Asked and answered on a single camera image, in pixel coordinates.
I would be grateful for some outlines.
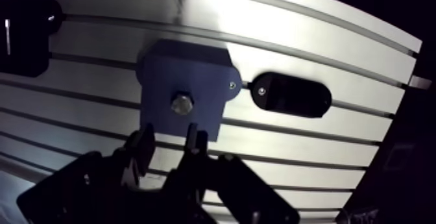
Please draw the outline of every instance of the silver metal surface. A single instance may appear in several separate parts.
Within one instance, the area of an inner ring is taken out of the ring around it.
[[[56,36],[51,38],[51,52],[136,62],[138,52],[144,47],[153,44],[158,38],[227,48],[233,65],[239,70],[241,78],[245,82],[252,82],[256,76],[266,71],[283,73],[325,84],[332,92],[333,99],[336,101],[343,101],[351,105],[359,105],[393,114],[396,112],[404,94],[403,89],[356,75],[355,73],[289,55],[230,42],[220,42],[207,38],[132,27],[66,21],[62,24],[62,28]],[[54,64],[51,64],[50,70],[45,74],[54,69],[53,66]],[[68,73],[69,69],[73,68],[65,68],[65,71],[63,71],[64,69],[57,68],[53,72],[65,73],[65,76],[75,73]],[[85,76],[85,74],[91,73],[91,71],[81,69],[77,70],[76,73]],[[126,81],[132,80],[132,76],[127,75],[127,72],[117,71],[117,74],[120,73],[125,74],[123,79],[127,79]],[[126,83],[123,79],[119,79],[117,82],[119,84]],[[100,93],[111,93],[111,96],[114,97],[118,93],[118,98],[120,99],[139,101],[136,99],[136,97],[139,98],[137,93],[131,93],[130,97],[135,96],[135,98],[128,99],[126,93],[129,91],[101,89]]]
[[[67,14],[173,23],[178,3],[174,0],[117,0],[117,6],[102,0],[58,0]],[[160,7],[172,6],[158,14]],[[262,40],[338,62],[357,66],[407,83],[415,59],[370,38],[311,17],[249,0],[184,0],[182,25]]]
[[[418,77],[415,75],[413,75],[409,81],[410,87],[419,88],[419,89],[423,89],[423,90],[428,90],[430,88],[431,84],[432,84],[431,80],[425,79],[422,77]]]
[[[19,210],[16,199],[33,186],[33,183],[0,170],[0,223],[25,224],[26,220]]]
[[[235,89],[236,88],[236,83],[235,82],[230,82],[229,88],[230,89]]]
[[[176,95],[176,97],[171,102],[171,110],[176,112],[180,116],[185,116],[191,112],[194,108],[192,100],[186,95]]]
[[[328,16],[334,16],[346,22],[353,23],[369,31],[384,36],[399,43],[415,52],[419,52],[421,40],[406,33],[405,31],[371,16],[350,5],[336,0],[283,0],[289,3],[303,6]]]
[[[267,93],[267,90],[266,90],[265,88],[259,88],[259,90],[258,90],[258,94],[259,94],[260,96],[264,96],[265,93]]]
[[[74,131],[2,112],[0,112],[0,118],[2,118],[0,120],[1,132],[42,143],[49,147],[59,147],[66,151],[76,153],[100,151],[103,156],[107,156],[124,144],[123,140]],[[175,145],[184,145],[185,143],[183,137],[163,134],[157,134],[156,140]],[[276,158],[283,161],[296,160],[346,166],[369,166],[377,148],[373,145],[339,142],[230,125],[221,125],[218,143],[209,144],[210,150],[221,152]]]

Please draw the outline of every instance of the screw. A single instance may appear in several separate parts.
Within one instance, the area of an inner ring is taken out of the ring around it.
[[[185,116],[191,112],[194,105],[192,100],[187,95],[178,94],[173,102],[171,103],[171,110],[176,112],[176,114]]]
[[[88,174],[85,174],[84,178],[85,178],[85,184],[89,185],[90,184],[90,176],[88,176]]]
[[[259,90],[258,90],[258,94],[259,94],[260,96],[264,96],[265,93],[267,93],[267,90],[266,90],[265,88],[259,88]]]

